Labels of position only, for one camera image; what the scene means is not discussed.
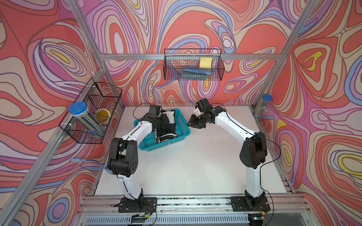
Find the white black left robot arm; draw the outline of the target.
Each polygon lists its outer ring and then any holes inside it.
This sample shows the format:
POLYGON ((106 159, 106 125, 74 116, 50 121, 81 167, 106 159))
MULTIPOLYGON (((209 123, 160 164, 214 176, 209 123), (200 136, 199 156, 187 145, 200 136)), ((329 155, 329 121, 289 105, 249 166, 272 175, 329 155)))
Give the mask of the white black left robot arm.
POLYGON ((134 206, 143 203, 142 188, 132 182, 132 175, 139 163, 138 143, 163 124, 162 107, 151 105, 149 112, 137 122, 138 124, 129 133, 121 138, 113 138, 107 161, 107 169, 122 183, 124 199, 134 206))

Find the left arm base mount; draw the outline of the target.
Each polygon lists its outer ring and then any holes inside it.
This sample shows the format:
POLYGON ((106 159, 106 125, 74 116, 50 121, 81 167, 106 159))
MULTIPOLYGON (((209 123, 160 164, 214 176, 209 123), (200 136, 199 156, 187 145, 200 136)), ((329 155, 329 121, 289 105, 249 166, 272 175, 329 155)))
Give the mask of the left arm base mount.
POLYGON ((153 213, 156 211, 156 205, 156 197, 144 197, 140 195, 136 200, 124 197, 120 203, 114 205, 114 207, 118 207, 119 213, 153 213))

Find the teal plastic basket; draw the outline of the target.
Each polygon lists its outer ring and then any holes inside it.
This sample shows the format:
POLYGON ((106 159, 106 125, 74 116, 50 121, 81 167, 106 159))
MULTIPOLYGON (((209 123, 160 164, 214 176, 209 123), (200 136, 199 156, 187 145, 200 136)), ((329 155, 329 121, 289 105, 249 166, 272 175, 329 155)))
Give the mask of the teal plastic basket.
POLYGON ((177 137, 169 141, 162 143, 157 143, 156 134, 152 132, 148 134, 139 144, 138 148, 141 151, 153 151, 176 142, 184 140, 187 136, 191 134, 189 127, 187 127, 187 122, 179 109, 174 109, 175 114, 175 123, 176 123, 176 134, 177 137))

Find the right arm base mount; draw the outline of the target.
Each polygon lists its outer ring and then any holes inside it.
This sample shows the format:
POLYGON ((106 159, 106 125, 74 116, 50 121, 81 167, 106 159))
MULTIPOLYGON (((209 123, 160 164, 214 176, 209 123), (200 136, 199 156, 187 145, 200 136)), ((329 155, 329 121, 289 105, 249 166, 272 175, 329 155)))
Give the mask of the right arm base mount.
POLYGON ((234 212, 257 211, 267 213, 271 210, 265 191, 256 198, 248 192, 244 196, 232 196, 229 198, 229 203, 234 212))

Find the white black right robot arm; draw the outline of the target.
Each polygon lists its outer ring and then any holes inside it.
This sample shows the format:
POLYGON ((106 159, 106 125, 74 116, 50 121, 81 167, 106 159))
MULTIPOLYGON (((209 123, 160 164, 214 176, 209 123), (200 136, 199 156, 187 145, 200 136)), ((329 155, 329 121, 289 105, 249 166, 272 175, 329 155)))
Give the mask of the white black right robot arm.
POLYGON ((204 98, 196 103, 194 114, 191 115, 187 126, 204 129, 207 123, 218 125, 242 144, 239 158, 246 167, 247 176, 244 202, 248 209, 254 210, 265 198, 261 176, 261 167, 268 155, 265 134, 250 130, 232 118, 225 108, 213 107, 204 98))

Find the black white checkered pillowcase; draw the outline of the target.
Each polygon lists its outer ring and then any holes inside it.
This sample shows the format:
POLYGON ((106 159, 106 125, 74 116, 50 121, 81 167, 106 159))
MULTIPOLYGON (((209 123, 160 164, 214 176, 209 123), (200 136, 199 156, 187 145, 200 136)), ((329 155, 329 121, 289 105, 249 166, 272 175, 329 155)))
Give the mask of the black white checkered pillowcase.
POLYGON ((161 118, 164 122, 155 131, 156 142, 158 144, 177 138, 175 110, 164 111, 161 114, 161 118))

